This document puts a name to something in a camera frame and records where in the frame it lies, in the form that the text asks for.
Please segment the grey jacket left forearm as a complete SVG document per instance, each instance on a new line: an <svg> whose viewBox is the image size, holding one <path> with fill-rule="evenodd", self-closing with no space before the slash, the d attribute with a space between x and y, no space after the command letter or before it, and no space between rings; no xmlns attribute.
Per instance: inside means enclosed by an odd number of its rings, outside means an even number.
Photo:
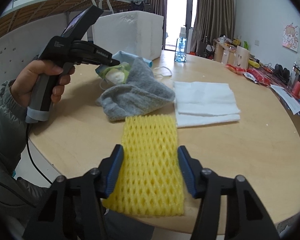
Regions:
<svg viewBox="0 0 300 240"><path fill-rule="evenodd" d="M13 83L6 81L0 87L0 212L24 230L47 188L13 178L26 147L26 109L14 100Z"/></svg>

